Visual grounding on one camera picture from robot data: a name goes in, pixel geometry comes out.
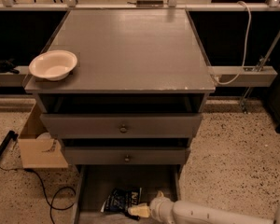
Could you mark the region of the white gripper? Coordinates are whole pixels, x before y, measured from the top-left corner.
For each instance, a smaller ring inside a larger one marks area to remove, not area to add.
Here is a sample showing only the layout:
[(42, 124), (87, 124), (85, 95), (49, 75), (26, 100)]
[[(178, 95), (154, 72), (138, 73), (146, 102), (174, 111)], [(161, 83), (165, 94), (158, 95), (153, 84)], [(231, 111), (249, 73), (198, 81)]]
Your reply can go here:
[(140, 203), (128, 208), (128, 213), (132, 216), (150, 217), (151, 216), (162, 224), (175, 224), (172, 209), (174, 202), (164, 197), (162, 191), (157, 192), (157, 198), (154, 198), (150, 205)]

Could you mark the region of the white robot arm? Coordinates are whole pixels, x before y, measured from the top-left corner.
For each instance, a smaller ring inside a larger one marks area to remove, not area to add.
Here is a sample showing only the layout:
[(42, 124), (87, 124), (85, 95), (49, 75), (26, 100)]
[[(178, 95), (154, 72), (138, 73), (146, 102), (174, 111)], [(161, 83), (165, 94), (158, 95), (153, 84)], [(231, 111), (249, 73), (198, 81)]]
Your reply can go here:
[(280, 204), (273, 219), (252, 217), (188, 201), (172, 202), (162, 191), (150, 202), (128, 208), (132, 216), (152, 217), (162, 224), (280, 224)]

